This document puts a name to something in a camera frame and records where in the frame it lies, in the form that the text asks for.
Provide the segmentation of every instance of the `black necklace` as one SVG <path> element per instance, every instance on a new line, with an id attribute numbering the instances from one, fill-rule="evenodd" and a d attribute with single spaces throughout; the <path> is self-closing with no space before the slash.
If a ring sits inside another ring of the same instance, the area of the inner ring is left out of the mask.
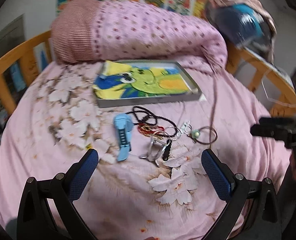
<path id="1" fill-rule="evenodd" d="M 140 119 L 138 117 L 138 113 L 144 113 L 146 115 L 142 119 Z M 155 115 L 153 112 L 149 111 L 147 108 L 144 108 L 142 106 L 134 106 L 132 108 L 132 110 L 127 112 L 126 114 L 133 114 L 134 115 L 134 117 L 135 117 L 135 119 L 137 121 L 137 123 L 134 123 L 134 125 L 138 125 L 138 124 L 143 123 L 143 124 L 146 124 L 146 125 L 149 125 L 149 126 L 155 126 L 155 125 L 158 124 L 159 119 L 167 121 L 168 123 L 170 123 L 174 127 L 174 130 L 175 130 L 174 134 L 169 136 L 171 138 L 175 137 L 176 134 L 179 131 L 178 127 L 176 126 L 176 124 L 173 121 L 171 121 L 171 120 L 169 120 L 169 119 L 167 119 L 167 118 L 165 118 L 163 116 Z M 147 122 L 149 119 L 153 119 L 155 122 L 154 123 Z M 168 137 L 167 135 L 164 135 L 162 133 L 158 134 L 158 136 Z"/>

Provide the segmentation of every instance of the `striped fabric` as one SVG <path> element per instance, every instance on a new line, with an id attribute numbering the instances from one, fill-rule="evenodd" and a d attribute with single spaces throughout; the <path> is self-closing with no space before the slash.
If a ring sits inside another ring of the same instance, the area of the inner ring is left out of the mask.
<path id="1" fill-rule="evenodd" d="M 51 37 L 59 64 L 96 60 L 90 30 L 101 5 L 97 0 L 73 0 L 53 21 Z"/>

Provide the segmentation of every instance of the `screw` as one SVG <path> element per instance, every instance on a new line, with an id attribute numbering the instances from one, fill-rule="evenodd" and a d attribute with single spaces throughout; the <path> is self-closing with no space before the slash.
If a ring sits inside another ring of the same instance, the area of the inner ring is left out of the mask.
<path id="1" fill-rule="evenodd" d="M 58 174 L 56 175 L 56 179 L 63 179 L 64 176 L 65 176 L 64 173 L 58 173 Z"/>
<path id="2" fill-rule="evenodd" d="M 264 181 L 267 183 L 267 184 L 271 184 L 272 181 L 269 179 L 269 178 L 265 178 Z"/>
<path id="3" fill-rule="evenodd" d="M 243 180 L 244 176 L 241 173 L 237 173 L 237 174 L 235 174 L 235 178 L 238 180 Z"/>
<path id="4" fill-rule="evenodd" d="M 34 177 L 29 177 L 28 179 L 27 179 L 27 182 L 28 183 L 31 183 L 31 182 L 33 182 L 34 181 Z"/>

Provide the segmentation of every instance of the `wooden bed frame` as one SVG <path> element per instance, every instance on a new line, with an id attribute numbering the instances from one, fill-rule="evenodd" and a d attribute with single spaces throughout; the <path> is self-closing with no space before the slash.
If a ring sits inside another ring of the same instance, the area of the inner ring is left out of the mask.
<path id="1" fill-rule="evenodd" d="M 42 33 L 18 45 L 16 48 L 12 49 L 10 52 L 0 58 L 0 100 L 9 115 L 14 112 L 16 108 L 16 103 L 7 87 L 6 81 L 3 76 L 4 71 L 9 68 L 15 61 L 19 60 L 22 75 L 27 86 L 29 86 L 39 75 L 39 70 L 37 67 L 37 61 L 34 56 L 33 48 L 41 43 L 44 43 L 48 62 L 52 61 L 48 41 L 50 36 L 50 31 Z M 248 86 L 248 89 L 250 91 L 256 91 L 263 76 L 267 73 L 266 77 L 281 91 L 279 101 L 287 104 L 296 104 L 296 95 L 294 93 L 294 89 L 277 73 L 275 73 L 274 71 L 269 71 L 270 68 L 266 62 L 256 58 L 252 53 L 245 49 L 237 50 L 232 44 L 228 44 L 227 47 L 228 62 L 226 69 L 228 72 L 234 74 L 235 71 L 238 69 L 238 65 L 241 59 L 247 62 L 251 62 L 251 65 L 256 68 L 256 73 L 250 85 Z M 296 114 L 296 108 L 284 107 L 275 104 L 270 110 L 270 114 L 272 116 L 292 116 Z"/>

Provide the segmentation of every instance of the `wall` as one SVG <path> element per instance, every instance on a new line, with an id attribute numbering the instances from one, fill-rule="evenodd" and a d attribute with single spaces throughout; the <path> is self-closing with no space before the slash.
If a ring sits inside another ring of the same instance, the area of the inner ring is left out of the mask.
<path id="1" fill-rule="evenodd" d="M 284 0 L 260 1 L 274 18 L 278 31 L 275 64 L 291 74 L 296 67 L 296 13 L 287 7 Z M 56 17 L 56 0 L 6 0 L 0 8 L 0 31 L 21 14 L 24 14 L 25 37 L 30 39 L 49 29 Z M 252 73 L 254 71 L 246 66 L 238 72 L 236 78 L 247 85 Z M 278 95 L 273 86 L 269 86 L 269 91 L 273 96 Z M 262 89 L 259 89 L 257 97 L 266 107 L 269 106 L 262 95 Z"/>

